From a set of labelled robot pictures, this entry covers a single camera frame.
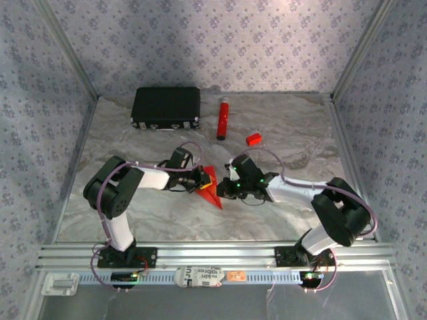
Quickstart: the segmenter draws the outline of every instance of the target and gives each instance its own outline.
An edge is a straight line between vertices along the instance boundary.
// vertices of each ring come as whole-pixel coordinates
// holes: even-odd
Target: red tube
[[[228,98],[223,97],[220,105],[220,117],[218,118],[218,130],[216,131],[216,139],[218,140],[226,139],[229,108],[230,104]]]

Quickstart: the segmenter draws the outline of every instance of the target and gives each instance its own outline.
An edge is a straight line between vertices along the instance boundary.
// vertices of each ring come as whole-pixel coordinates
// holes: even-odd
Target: wall
[[[0,12],[0,319],[16,319],[91,101],[32,2],[2,1]]]
[[[397,2],[339,108],[382,240],[427,319],[427,3]]]
[[[378,0],[51,0],[100,95],[329,93]]]

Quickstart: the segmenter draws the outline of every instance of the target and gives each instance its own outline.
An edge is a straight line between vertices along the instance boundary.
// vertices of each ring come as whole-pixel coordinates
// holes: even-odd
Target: glass panel
[[[143,291],[115,293],[81,285],[73,297],[46,297],[39,320],[58,315],[62,320],[396,319],[381,271],[341,272],[329,289],[317,293],[304,293],[297,285],[139,288]]]
[[[185,141],[203,146],[203,164],[215,165],[218,180],[228,172],[224,164],[248,148],[246,137],[260,132],[261,145],[277,153],[286,175],[308,181],[327,181],[344,172],[332,139],[326,107],[315,95],[232,95],[228,135],[216,139],[221,95],[202,95],[201,128],[197,131],[141,131],[130,123],[133,98],[99,100],[77,175],[65,209],[58,242],[104,241],[97,213],[82,193],[86,183],[112,156],[158,164],[169,159]],[[188,149],[198,156],[198,150]],[[263,171],[280,172],[276,160],[262,151],[250,157]],[[248,203],[259,203],[248,199]],[[258,207],[222,199],[223,210],[197,194],[140,189],[127,210],[138,241],[296,240],[319,221],[306,208],[289,203]]]

